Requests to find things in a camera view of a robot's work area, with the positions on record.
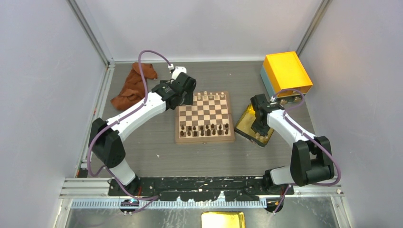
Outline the gold metal tin tray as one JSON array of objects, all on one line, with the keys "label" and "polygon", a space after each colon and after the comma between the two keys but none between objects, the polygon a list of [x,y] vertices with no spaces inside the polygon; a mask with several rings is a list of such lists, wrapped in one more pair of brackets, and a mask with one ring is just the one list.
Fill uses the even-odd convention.
[{"label": "gold metal tin tray", "polygon": [[255,111],[253,110],[252,104],[249,104],[235,124],[234,132],[238,133],[251,143],[260,147],[265,147],[274,133],[274,130],[269,129],[266,136],[261,136],[259,133],[255,133],[251,128],[255,119]]}]

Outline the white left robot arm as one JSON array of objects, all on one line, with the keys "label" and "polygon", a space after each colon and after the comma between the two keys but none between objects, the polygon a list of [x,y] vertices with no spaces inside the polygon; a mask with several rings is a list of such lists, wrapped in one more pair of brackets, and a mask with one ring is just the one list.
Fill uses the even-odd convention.
[{"label": "white left robot arm", "polygon": [[89,150],[103,162],[127,196],[138,192],[138,176],[125,159],[123,142],[141,125],[168,109],[191,105],[196,79],[185,72],[175,72],[170,80],[162,80],[140,102],[121,114],[92,122]]}]

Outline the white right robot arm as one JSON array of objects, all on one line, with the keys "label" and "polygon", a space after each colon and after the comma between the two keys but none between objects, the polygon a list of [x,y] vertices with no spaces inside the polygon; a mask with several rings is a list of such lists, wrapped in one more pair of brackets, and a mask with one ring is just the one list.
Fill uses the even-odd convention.
[{"label": "white right robot arm", "polygon": [[264,94],[251,98],[255,121],[251,129],[256,136],[266,136],[269,130],[276,131],[291,147],[289,166],[266,172],[265,192],[276,195],[283,184],[300,187],[332,179],[335,175],[330,158],[330,141],[325,136],[317,137],[303,129],[278,103],[270,103]]}]

